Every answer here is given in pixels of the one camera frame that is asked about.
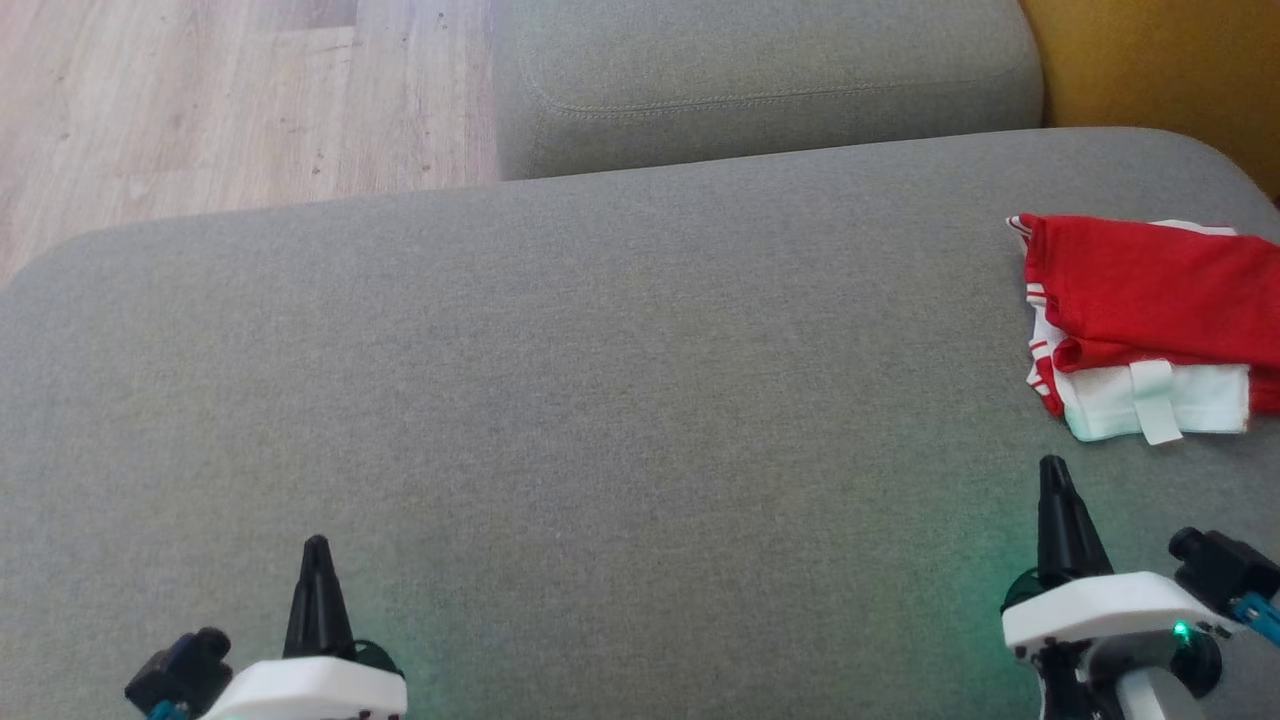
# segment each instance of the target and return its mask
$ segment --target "red and white clothing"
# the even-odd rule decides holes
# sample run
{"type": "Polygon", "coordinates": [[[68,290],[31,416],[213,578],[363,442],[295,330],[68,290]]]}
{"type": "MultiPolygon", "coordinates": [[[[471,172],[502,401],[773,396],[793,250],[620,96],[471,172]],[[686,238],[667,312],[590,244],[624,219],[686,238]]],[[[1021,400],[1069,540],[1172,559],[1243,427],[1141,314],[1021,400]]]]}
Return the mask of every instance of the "red and white clothing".
{"type": "Polygon", "coordinates": [[[1155,445],[1280,413],[1280,247],[1180,220],[1007,223],[1036,309],[1027,382],[1079,439],[1155,445]]]}

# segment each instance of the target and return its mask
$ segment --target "blue cable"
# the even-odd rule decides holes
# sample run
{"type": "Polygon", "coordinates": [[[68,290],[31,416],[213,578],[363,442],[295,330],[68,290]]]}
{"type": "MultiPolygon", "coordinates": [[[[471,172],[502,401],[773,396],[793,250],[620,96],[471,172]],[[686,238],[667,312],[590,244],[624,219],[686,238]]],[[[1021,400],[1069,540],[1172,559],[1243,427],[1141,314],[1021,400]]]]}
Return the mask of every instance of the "blue cable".
{"type": "Polygon", "coordinates": [[[1256,592],[1245,593],[1231,609],[1231,614],[1253,632],[1280,647],[1280,610],[1272,607],[1267,598],[1256,592]]]}
{"type": "Polygon", "coordinates": [[[187,720],[187,714],[168,700],[161,700],[151,708],[147,720],[187,720]]]}

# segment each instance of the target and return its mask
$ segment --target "couch cushion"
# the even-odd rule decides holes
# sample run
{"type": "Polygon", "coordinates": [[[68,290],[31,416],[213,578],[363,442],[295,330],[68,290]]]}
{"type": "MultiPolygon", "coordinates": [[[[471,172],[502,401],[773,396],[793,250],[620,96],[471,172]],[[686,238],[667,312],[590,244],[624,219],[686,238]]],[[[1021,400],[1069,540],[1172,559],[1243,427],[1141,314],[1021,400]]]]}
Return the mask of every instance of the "couch cushion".
{"type": "MultiPolygon", "coordinates": [[[[1025,717],[998,606],[1064,455],[1121,570],[1280,556],[1280,424],[1080,445],[1015,211],[1280,237],[1147,131],[886,143],[120,228],[0,296],[0,716],[212,624],[278,656],[326,533],[416,717],[1025,717]]],[[[1212,717],[1280,703],[1226,647],[1212,717]]]]}
{"type": "Polygon", "coordinates": [[[507,0],[503,176],[1039,124],[1016,0],[507,0]]]}

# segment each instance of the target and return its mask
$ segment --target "stitched seam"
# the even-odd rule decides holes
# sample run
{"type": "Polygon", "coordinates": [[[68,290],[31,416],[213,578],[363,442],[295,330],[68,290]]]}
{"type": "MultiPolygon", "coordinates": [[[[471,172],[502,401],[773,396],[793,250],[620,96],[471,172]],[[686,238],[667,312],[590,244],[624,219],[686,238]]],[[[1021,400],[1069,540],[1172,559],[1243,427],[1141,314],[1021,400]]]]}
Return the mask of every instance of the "stitched seam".
{"type": "Polygon", "coordinates": [[[937,86],[963,86],[973,85],[978,82],[991,82],[997,81],[1005,76],[1012,74],[1021,69],[1025,69],[1028,64],[1033,60],[1038,60],[1033,54],[1028,53],[1021,60],[1015,63],[1012,67],[1006,68],[998,73],[978,78],[968,78],[959,81],[933,81],[933,82],[914,82],[914,83],[900,83],[900,85],[837,85],[831,87],[812,87],[801,90],[788,90],[783,92],[758,92],[748,95],[721,95],[712,97],[695,97],[691,100],[676,100],[669,102],[648,102],[640,105],[570,105],[567,102],[558,102],[553,100],[545,90],[538,82],[532,79],[529,74],[529,67],[525,63],[525,26],[521,24],[517,40],[517,60],[516,64],[520,67],[520,77],[525,82],[525,86],[532,91],[535,100],[547,106],[548,110],[558,115],[600,115],[600,117],[644,117],[644,115],[658,115],[666,113],[678,113],[678,111],[691,111],[691,110],[713,110],[719,108],[746,108],[751,105],[764,105],[772,102],[790,102],[795,100],[803,100],[814,96],[847,96],[859,95],[864,92],[884,92],[890,90],[915,90],[925,87],[937,86]]]}
{"type": "MultiPolygon", "coordinates": [[[[785,102],[803,102],[806,100],[820,100],[823,97],[846,97],[850,95],[874,95],[877,92],[888,92],[891,90],[901,90],[906,86],[896,87],[868,87],[865,90],[846,90],[841,92],[822,92],[810,95],[790,95],[786,97],[765,97],[762,100],[742,100],[736,102],[717,102],[713,105],[689,105],[681,108],[663,108],[658,110],[627,110],[622,113],[586,113],[580,110],[561,110],[558,108],[547,108],[548,111],[557,115],[571,115],[586,119],[626,119],[626,118],[645,118],[653,115],[671,115],[675,113],[699,113],[705,110],[724,110],[732,108],[753,108],[756,105],[780,105],[785,102]]],[[[919,86],[910,86],[911,90],[919,86]]]]}

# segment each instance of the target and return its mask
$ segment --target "robotic arm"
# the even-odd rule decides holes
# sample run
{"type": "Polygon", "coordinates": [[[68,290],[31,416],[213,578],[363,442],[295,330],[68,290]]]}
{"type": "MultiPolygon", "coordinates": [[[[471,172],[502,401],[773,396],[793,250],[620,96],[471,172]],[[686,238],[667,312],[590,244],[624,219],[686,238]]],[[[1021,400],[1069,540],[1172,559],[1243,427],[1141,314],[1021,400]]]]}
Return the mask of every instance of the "robotic arm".
{"type": "Polygon", "coordinates": [[[334,571],[329,542],[315,536],[302,570],[282,660],[232,676],[232,643],[216,628],[186,634],[155,653],[124,688],[148,720],[401,720],[404,675],[383,648],[357,641],[334,571]]]}
{"type": "Polygon", "coordinates": [[[1199,720],[1221,676],[1215,638],[1280,644],[1280,568],[1245,543],[1187,528],[1175,579],[1116,575],[1066,464],[1041,460],[1038,564],[1005,598],[1005,644],[1036,670],[1042,720],[1199,720]]]}
{"type": "MultiPolygon", "coordinates": [[[[1280,646],[1280,568],[1221,533],[1187,528],[1174,579],[1117,575],[1066,464],[1041,460],[1036,568],[1005,597],[1005,644],[1039,676],[1041,720],[1202,720],[1217,641],[1253,629],[1280,646]]],[[[282,660],[234,675],[230,641],[205,628],[155,653],[125,697],[148,720],[401,720],[403,673],[351,632],[329,543],[306,542],[282,660]]]]}

